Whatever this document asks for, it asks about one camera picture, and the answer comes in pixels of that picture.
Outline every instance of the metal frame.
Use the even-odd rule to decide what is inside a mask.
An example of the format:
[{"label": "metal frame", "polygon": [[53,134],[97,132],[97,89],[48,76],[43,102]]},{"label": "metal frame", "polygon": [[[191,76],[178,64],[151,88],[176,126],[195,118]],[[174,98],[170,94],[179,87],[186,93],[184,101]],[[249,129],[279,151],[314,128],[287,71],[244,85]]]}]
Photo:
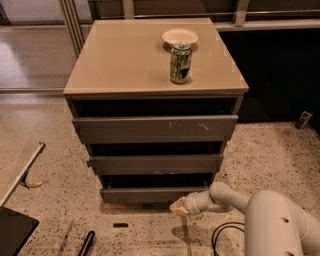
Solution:
[{"label": "metal frame", "polygon": [[249,2],[250,0],[238,0],[237,10],[233,16],[233,23],[236,27],[241,27],[246,22]]},{"label": "metal frame", "polygon": [[133,0],[122,0],[124,18],[126,20],[134,19],[134,3]]},{"label": "metal frame", "polygon": [[45,147],[46,147],[46,144],[39,142],[39,147],[32,154],[32,156],[29,159],[29,161],[27,162],[27,164],[23,167],[22,171],[17,175],[16,179],[14,180],[12,185],[10,186],[9,190],[6,192],[4,197],[0,200],[0,207],[4,206],[8,202],[9,198],[11,197],[13,192],[16,190],[19,183],[26,177],[31,166],[33,165],[33,163],[35,162],[37,157],[42,153],[42,151],[44,150]]},{"label": "metal frame", "polygon": [[215,27],[218,32],[320,28],[320,18],[305,20],[247,21],[242,27],[237,27],[232,23],[215,23]]},{"label": "metal frame", "polygon": [[11,25],[6,12],[4,11],[0,1],[0,25]]},{"label": "metal frame", "polygon": [[84,36],[81,30],[76,5],[74,0],[59,0],[58,2],[63,13],[65,25],[71,37],[75,54],[79,57],[84,45]]},{"label": "metal frame", "polygon": [[0,94],[59,94],[63,95],[64,87],[45,87],[45,88],[0,88]]}]

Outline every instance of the metal leg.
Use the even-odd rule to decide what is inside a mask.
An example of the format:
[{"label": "metal leg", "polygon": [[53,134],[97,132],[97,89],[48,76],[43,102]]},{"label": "metal leg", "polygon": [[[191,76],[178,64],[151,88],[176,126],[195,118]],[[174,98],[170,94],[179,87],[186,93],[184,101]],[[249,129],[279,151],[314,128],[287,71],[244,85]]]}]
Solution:
[{"label": "metal leg", "polygon": [[84,37],[74,0],[59,0],[58,2],[63,13],[64,22],[68,29],[75,54],[78,58],[84,45]]},{"label": "metal leg", "polygon": [[246,22],[249,2],[250,0],[238,0],[237,10],[233,17],[233,23],[236,27],[242,27]]},{"label": "metal leg", "polygon": [[133,0],[123,0],[124,18],[126,20],[134,19],[134,3]]},{"label": "metal leg", "polygon": [[9,188],[9,190],[7,191],[7,193],[4,195],[4,197],[1,199],[0,201],[0,207],[4,206],[10,196],[12,195],[12,193],[15,191],[15,189],[17,188],[17,186],[19,185],[19,183],[24,180],[24,182],[26,183],[25,185],[29,185],[27,187],[39,187],[41,186],[42,182],[38,182],[35,184],[30,184],[28,182],[26,182],[26,176],[31,168],[31,166],[33,165],[33,163],[35,162],[35,160],[37,159],[37,157],[42,153],[43,149],[46,147],[46,144],[39,142],[39,147],[37,148],[37,150],[33,153],[33,155],[31,156],[31,158],[29,159],[29,161],[27,162],[27,164],[23,167],[22,171],[19,173],[19,175],[16,177],[16,179],[14,180],[14,182],[12,183],[11,187]]},{"label": "metal leg", "polygon": [[234,110],[232,111],[232,114],[233,114],[233,115],[237,115],[237,114],[239,113],[242,100],[243,100],[243,96],[239,96],[239,97],[237,98],[236,105],[235,105],[235,107],[234,107]]}]

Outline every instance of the small white dish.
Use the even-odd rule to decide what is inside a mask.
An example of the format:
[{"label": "small white dish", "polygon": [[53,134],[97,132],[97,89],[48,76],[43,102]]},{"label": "small white dish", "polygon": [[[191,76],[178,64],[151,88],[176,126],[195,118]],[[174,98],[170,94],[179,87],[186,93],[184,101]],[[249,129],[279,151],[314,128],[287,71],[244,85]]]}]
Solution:
[{"label": "small white dish", "polygon": [[170,45],[173,45],[175,42],[179,41],[194,44],[198,41],[199,37],[197,33],[192,30],[175,28],[164,32],[162,34],[162,39]]}]

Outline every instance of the green can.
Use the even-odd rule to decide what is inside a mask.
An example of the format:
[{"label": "green can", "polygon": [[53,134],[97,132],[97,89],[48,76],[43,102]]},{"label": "green can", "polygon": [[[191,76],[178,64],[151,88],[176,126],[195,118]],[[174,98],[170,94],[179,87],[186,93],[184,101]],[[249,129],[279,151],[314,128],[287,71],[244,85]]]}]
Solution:
[{"label": "green can", "polygon": [[170,80],[176,84],[183,84],[188,80],[191,67],[192,49],[187,42],[176,42],[171,49]]}]

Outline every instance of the cable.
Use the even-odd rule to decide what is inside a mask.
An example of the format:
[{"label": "cable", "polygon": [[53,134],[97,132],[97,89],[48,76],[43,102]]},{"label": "cable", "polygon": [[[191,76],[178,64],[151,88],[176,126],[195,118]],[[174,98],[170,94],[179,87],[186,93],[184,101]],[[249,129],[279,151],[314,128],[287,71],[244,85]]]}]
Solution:
[{"label": "cable", "polygon": [[212,249],[213,249],[213,255],[214,256],[219,256],[216,247],[217,247],[217,242],[218,242],[219,235],[224,229],[226,229],[226,228],[235,228],[235,229],[238,229],[238,230],[244,232],[244,230],[242,228],[239,228],[239,227],[234,226],[234,225],[242,225],[242,226],[244,226],[244,224],[240,223],[240,222],[228,222],[228,223],[224,223],[224,224],[220,225],[219,227],[217,227],[214,230],[214,232],[212,234],[212,237],[211,237],[211,244],[212,244]]}]

